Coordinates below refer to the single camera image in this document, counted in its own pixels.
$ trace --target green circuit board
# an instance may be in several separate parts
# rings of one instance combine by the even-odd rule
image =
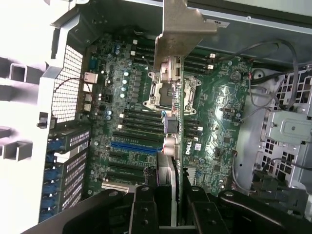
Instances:
[[[156,164],[165,137],[161,113],[143,105],[151,92],[153,44],[104,35],[92,45],[96,51],[89,72],[99,77],[89,100],[93,131],[85,183],[88,195],[101,191],[102,181],[144,184],[144,168]],[[196,48],[192,53],[206,58],[212,52]],[[217,195],[232,185],[233,150],[252,64],[238,57],[213,63],[209,70],[195,62],[184,64],[185,76],[195,77],[200,85],[194,96],[196,114],[184,116],[183,166],[195,171],[192,184]],[[239,82],[230,80],[235,72],[241,74]]]

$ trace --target motherboard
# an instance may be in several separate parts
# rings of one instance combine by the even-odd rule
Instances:
[[[178,100],[153,76],[155,41],[105,34],[88,49],[81,111],[92,123],[85,191],[146,183],[147,168],[165,153],[162,118]],[[232,184],[232,161],[252,62],[195,48],[184,58],[183,167],[192,185],[217,195]]]

